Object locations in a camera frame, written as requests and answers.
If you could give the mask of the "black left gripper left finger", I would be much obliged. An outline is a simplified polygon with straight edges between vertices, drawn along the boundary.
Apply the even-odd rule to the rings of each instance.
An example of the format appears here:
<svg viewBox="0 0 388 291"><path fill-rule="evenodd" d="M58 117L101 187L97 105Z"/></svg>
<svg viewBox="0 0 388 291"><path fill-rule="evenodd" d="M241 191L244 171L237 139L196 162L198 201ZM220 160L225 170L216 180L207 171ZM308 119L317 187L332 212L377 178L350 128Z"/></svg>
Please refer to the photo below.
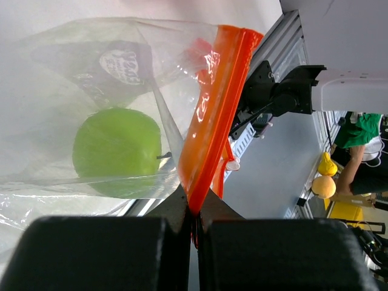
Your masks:
<svg viewBox="0 0 388 291"><path fill-rule="evenodd" d="M178 187L144 216L46 216L25 230L2 290L186 290L190 215Z"/></svg>

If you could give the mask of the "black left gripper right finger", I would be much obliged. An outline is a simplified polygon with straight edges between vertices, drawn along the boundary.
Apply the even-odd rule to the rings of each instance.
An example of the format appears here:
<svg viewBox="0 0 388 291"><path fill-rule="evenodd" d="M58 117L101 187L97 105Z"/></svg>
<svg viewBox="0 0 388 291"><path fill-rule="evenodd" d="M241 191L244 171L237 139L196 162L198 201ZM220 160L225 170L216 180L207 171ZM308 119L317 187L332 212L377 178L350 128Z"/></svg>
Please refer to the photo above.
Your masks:
<svg viewBox="0 0 388 291"><path fill-rule="evenodd" d="M213 192L198 218L201 290L377 290L335 219L245 219Z"/></svg>

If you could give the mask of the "green apple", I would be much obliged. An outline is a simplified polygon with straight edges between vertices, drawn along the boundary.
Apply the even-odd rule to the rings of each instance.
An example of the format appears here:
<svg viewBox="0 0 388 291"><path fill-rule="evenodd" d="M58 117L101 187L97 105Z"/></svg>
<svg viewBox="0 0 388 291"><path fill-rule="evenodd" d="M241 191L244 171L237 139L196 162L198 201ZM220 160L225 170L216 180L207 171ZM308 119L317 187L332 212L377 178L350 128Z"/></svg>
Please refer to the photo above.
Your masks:
<svg viewBox="0 0 388 291"><path fill-rule="evenodd" d="M110 108L89 116L76 132L72 162L79 178L98 193L146 198L156 185L161 130L143 112Z"/></svg>

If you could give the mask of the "clear zip top bag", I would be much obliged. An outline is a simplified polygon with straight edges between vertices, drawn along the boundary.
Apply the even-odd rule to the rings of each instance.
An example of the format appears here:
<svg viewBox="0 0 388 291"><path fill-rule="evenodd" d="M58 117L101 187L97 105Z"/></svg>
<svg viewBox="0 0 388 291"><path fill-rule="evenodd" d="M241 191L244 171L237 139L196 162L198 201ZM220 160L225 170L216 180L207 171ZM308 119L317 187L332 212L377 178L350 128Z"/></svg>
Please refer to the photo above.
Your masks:
<svg viewBox="0 0 388 291"><path fill-rule="evenodd" d="M230 25L136 18L68 22L1 45L1 253L37 218L116 216L182 184L198 207L222 184L229 132L262 34ZM79 178L76 132L91 115L154 119L162 154L146 198L112 198Z"/></svg>

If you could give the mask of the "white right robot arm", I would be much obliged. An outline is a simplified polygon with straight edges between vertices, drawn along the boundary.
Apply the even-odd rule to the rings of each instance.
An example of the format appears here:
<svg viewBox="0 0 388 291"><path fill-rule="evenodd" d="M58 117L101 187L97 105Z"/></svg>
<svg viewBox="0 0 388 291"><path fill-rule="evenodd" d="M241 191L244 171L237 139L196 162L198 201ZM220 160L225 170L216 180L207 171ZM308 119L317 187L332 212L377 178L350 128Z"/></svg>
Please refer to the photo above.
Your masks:
<svg viewBox="0 0 388 291"><path fill-rule="evenodd" d="M346 111L387 114L387 72L300 65L271 92L270 113Z"/></svg>

